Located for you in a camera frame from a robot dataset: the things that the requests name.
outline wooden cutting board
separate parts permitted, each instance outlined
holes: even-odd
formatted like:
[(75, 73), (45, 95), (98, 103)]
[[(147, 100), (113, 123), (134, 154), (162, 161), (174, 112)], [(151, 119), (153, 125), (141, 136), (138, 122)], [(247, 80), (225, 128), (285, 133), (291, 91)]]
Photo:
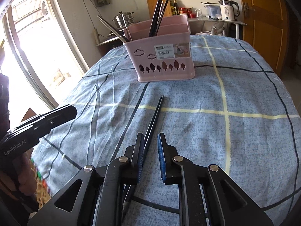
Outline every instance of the wooden cutting board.
[[(153, 18), (154, 12), (155, 12), (155, 8), (157, 5), (157, 0), (147, 0), (147, 5), (148, 5), (148, 12), (150, 14), (150, 19)], [(164, 17), (168, 17), (168, 16), (172, 16), (172, 12), (171, 12), (171, 7), (170, 7), (170, 3), (168, 3), (166, 9), (165, 9), (165, 13), (164, 13)]]

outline basket label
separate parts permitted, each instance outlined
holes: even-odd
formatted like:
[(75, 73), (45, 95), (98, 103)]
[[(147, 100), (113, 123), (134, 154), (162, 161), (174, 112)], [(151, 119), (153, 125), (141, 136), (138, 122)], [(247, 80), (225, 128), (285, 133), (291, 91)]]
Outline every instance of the basket label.
[(190, 57), (190, 43), (156, 45), (157, 59)]

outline white kettle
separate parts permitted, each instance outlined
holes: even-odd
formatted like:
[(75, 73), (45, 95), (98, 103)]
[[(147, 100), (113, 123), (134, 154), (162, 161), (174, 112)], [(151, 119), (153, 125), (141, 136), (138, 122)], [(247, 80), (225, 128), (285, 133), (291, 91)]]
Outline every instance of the white kettle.
[[(219, 4), (221, 4), (222, 19), (227, 21), (235, 21), (235, 18), (240, 14), (238, 3), (229, 0), (220, 0)], [(233, 5), (235, 5), (237, 8), (237, 14), (234, 14)]]

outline pink basket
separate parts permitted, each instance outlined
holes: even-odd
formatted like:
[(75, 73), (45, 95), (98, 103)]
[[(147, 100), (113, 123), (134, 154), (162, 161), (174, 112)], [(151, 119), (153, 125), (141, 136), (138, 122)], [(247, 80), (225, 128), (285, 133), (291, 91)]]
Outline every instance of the pink basket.
[[(139, 82), (186, 80), (195, 76), (186, 15), (164, 17), (158, 35), (148, 37), (151, 20), (128, 27), (132, 40), (124, 43)], [(129, 38), (126, 29), (124, 34)]]

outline table leg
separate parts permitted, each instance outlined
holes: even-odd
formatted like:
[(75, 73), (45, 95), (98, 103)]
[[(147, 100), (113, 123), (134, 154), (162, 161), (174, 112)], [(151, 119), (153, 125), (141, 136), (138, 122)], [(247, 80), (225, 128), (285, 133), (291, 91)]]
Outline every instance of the table leg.
[(236, 39), (239, 39), (239, 27), (238, 27), (238, 24), (236, 24)]

